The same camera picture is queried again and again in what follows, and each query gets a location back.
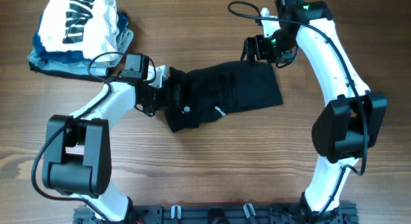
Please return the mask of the black polo shirt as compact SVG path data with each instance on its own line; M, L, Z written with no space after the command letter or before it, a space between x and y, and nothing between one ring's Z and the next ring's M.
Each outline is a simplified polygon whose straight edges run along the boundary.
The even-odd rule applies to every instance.
M233 61L184 72L170 67L164 113L173 133L230 113L283 104L271 64Z

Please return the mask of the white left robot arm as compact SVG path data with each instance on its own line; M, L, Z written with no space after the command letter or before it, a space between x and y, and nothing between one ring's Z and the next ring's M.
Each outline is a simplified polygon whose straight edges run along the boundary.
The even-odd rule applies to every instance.
M83 108L52 116L32 167L36 191L50 200L82 202L100 223L140 223L132 200L110 181L110 131L138 105L149 114L163 107L170 87L170 78L122 77L105 82Z

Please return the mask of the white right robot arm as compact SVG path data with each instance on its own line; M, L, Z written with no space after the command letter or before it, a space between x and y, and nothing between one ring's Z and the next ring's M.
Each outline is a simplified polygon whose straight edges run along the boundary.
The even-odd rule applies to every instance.
M311 129L318 153L310 185L301 195L301 223L345 221L339 196L350 173L363 175L387 109L382 93L373 93L358 76L337 35L323 1L274 0L277 13L260 9L254 21L263 32L244 42L241 61L265 60L277 68L290 65L300 51L310 61L325 107Z

